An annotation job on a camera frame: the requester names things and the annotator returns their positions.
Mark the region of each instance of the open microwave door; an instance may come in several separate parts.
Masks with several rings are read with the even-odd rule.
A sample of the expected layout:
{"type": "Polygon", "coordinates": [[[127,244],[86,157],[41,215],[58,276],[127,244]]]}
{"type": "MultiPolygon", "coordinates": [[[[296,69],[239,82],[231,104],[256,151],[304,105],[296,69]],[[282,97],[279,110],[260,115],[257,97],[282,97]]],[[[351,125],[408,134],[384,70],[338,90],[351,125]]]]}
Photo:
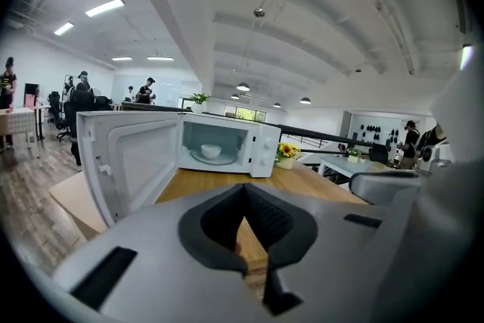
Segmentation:
{"type": "Polygon", "coordinates": [[[179,113],[78,113],[85,177],[107,226],[157,200],[178,168],[181,138],[179,113]]]}

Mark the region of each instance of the potted plant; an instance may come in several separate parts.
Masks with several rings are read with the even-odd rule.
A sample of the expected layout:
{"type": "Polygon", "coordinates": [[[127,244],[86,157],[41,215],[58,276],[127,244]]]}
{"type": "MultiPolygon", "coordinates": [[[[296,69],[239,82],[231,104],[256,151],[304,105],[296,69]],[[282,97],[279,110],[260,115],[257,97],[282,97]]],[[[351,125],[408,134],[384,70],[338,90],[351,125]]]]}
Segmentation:
{"type": "Polygon", "coordinates": [[[348,161],[351,163],[357,163],[358,158],[361,156],[361,151],[358,148],[348,149],[348,161]]]}
{"type": "Polygon", "coordinates": [[[191,106],[191,110],[194,113],[202,113],[205,110],[205,101],[209,99],[205,93],[193,93],[190,97],[190,101],[193,101],[195,104],[191,106]]]}
{"type": "Polygon", "coordinates": [[[278,151],[275,155],[276,166],[282,169],[292,169],[294,158],[300,151],[293,144],[279,143],[278,151]]]}

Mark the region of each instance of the whiteboard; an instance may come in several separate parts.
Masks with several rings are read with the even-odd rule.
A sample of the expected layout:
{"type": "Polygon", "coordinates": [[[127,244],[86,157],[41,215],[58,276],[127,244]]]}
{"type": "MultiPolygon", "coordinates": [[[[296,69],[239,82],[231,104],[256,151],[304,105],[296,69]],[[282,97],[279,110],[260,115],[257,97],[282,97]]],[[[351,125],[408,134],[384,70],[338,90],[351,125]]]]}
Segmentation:
{"type": "MultiPolygon", "coordinates": [[[[140,87],[146,85],[146,80],[150,76],[114,76],[113,91],[111,93],[113,103],[121,104],[128,95],[128,87],[133,87],[133,92],[139,92],[140,87]]],[[[157,96],[155,100],[156,105],[163,105],[164,107],[176,107],[182,88],[182,81],[180,79],[170,79],[163,77],[151,77],[155,83],[150,87],[153,93],[157,96]]]]}

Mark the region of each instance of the white desk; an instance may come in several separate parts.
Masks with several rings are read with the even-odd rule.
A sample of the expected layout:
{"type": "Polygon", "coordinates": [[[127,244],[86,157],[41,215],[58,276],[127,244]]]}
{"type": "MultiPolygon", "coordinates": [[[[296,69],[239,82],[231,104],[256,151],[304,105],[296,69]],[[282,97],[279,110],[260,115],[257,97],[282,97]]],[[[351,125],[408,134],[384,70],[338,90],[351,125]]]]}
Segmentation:
{"type": "Polygon", "coordinates": [[[321,157],[321,165],[318,168],[318,174],[323,175],[325,167],[329,167],[340,174],[351,178],[358,172],[377,172],[391,170],[389,167],[379,168],[374,162],[365,160],[363,163],[352,163],[346,157],[337,157],[336,155],[324,155],[321,157]]]}
{"type": "MultiPolygon", "coordinates": [[[[29,132],[36,131],[36,113],[30,108],[14,108],[0,110],[0,136],[14,135],[16,133],[25,133],[27,147],[30,148],[29,132]]],[[[37,137],[34,136],[33,155],[39,157],[39,146],[37,137]]]]}

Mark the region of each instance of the microwave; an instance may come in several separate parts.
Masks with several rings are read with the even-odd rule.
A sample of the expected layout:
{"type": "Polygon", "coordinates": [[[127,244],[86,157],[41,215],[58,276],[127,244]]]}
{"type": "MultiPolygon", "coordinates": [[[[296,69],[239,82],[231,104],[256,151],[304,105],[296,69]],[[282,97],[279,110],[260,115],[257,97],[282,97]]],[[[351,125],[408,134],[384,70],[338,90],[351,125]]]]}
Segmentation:
{"type": "Polygon", "coordinates": [[[77,113],[85,178],[108,227],[153,204],[178,168],[269,177],[280,135],[274,126],[195,113],[77,113]]]}

